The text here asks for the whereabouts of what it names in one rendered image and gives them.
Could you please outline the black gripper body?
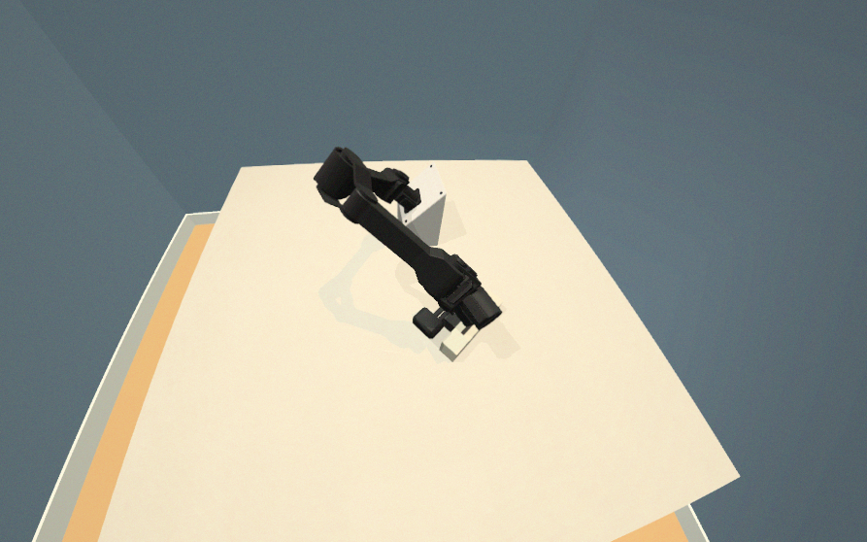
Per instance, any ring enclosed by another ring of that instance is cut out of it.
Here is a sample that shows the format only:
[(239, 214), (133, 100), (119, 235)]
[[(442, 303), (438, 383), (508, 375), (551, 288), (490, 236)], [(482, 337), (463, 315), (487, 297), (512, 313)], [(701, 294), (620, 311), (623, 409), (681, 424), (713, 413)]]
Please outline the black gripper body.
[(440, 308), (438, 310), (436, 310), (434, 313), (432, 313), (427, 308), (423, 307), (418, 313), (416, 313), (413, 316), (413, 324), (428, 339), (433, 339), (443, 329), (444, 325), (442, 323), (442, 319), (448, 313), (450, 313), (451, 315), (454, 314), (454, 312), (452, 312), (448, 307), (446, 307), (445, 305), (440, 303), (438, 300), (436, 300), (436, 301), (438, 302), (438, 305), (440, 306)]

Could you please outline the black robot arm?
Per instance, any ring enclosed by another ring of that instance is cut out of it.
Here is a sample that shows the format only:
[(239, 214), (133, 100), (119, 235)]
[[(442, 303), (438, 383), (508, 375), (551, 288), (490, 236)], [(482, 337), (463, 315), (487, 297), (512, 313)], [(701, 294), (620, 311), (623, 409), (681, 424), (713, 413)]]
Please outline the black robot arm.
[(480, 287), (478, 274), (458, 254), (429, 247), (379, 203), (378, 197), (389, 205), (394, 200), (405, 214), (421, 203), (419, 188), (408, 186), (404, 172), (372, 170), (353, 151), (335, 147), (314, 180), (324, 203), (338, 207), (348, 221), (363, 226), (409, 264), (425, 291), (455, 312), (464, 326), (482, 330), (502, 314)]

